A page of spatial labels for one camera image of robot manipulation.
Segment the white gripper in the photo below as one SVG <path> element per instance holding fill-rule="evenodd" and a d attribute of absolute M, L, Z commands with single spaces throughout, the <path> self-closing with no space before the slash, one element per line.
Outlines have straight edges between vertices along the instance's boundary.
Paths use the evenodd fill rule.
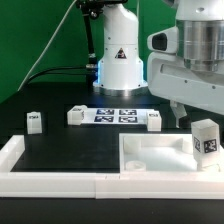
<path fill-rule="evenodd" d="M 184 105 L 224 115 L 223 62 L 216 72 L 197 72 L 187 69 L 177 56 L 153 52 L 148 57 L 147 79 L 152 95 L 171 100 L 177 128 L 187 119 Z"/>

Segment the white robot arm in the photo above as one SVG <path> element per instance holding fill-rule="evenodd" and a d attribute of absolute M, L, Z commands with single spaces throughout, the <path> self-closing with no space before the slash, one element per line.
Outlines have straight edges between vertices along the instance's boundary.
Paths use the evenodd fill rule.
<path fill-rule="evenodd" d="M 104 9 L 104 56 L 94 87 L 116 95 L 147 87 L 170 101 L 177 119 L 186 106 L 224 115 L 224 0 L 162 0 L 175 26 L 150 35 L 147 62 L 138 57 L 138 19 L 122 5 Z"/>

